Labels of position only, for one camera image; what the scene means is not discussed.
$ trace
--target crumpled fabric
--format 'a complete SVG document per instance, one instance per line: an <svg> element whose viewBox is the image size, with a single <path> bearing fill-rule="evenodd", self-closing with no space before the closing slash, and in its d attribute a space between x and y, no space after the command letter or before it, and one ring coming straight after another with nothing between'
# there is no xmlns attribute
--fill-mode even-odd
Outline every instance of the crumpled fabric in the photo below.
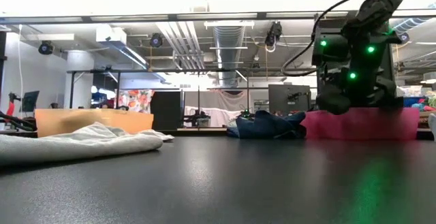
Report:
<svg viewBox="0 0 436 224"><path fill-rule="evenodd" d="M254 121L237 118L237 127L227 128L227 135L240 139L303 139L306 128L301 122L305 117L304 112L281 118L267 111L257 111Z"/></svg>
<svg viewBox="0 0 436 224"><path fill-rule="evenodd" d="M155 150L172 140L152 129L129 134L101 123L43 138L0 135L0 166L25 165Z"/></svg>

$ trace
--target white wall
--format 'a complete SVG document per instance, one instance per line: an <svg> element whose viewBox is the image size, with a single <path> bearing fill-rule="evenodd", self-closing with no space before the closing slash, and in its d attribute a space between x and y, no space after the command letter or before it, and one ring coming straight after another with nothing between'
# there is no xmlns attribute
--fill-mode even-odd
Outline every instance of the white wall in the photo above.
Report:
<svg viewBox="0 0 436 224"><path fill-rule="evenodd" d="M20 43L21 69L23 74L23 93L40 91L36 107L48 108L52 102L63 103L65 73L67 61L55 55L45 56L37 48ZM3 70L3 86L1 87L0 110L6 112L10 92L20 95L20 74L18 68L18 35L8 33ZM14 115L18 115L19 101L15 102Z"/></svg>

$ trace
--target orange box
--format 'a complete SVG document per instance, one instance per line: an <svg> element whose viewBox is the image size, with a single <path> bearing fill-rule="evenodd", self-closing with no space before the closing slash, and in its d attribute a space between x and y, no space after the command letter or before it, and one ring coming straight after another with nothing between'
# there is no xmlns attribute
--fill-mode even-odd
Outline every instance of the orange box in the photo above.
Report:
<svg viewBox="0 0 436 224"><path fill-rule="evenodd" d="M71 133L94 122L138 133L153 126L153 114L114 109L36 109L38 137Z"/></svg>

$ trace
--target overhead camera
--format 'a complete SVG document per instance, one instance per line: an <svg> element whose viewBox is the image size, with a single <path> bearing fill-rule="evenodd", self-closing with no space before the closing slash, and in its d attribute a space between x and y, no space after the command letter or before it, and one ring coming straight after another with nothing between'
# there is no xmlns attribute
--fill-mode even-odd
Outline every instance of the overhead camera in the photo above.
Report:
<svg viewBox="0 0 436 224"><path fill-rule="evenodd" d="M280 22L273 23L270 28L270 31L266 36L265 44L267 46L274 46L276 42L280 40L281 34L282 34L282 28Z"/></svg>
<svg viewBox="0 0 436 224"><path fill-rule="evenodd" d="M43 41L40 47L38 48L38 52L40 54L49 55L49 54L53 54L54 49L55 47L52 45L51 41Z"/></svg>
<svg viewBox="0 0 436 224"><path fill-rule="evenodd" d="M162 46L162 36L158 33L154 33L153 36L150 39L150 45L151 47L158 48Z"/></svg>

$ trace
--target navy garment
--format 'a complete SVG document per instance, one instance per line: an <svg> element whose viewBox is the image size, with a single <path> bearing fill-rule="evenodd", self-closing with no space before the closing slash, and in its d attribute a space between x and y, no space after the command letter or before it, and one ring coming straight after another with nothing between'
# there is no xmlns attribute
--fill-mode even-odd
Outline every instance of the navy garment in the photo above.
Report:
<svg viewBox="0 0 436 224"><path fill-rule="evenodd" d="M240 139L302 139L306 128L300 123L305 117L304 112L281 118L267 111L257 111L254 121L237 118L237 127L227 128L227 135Z"/></svg>

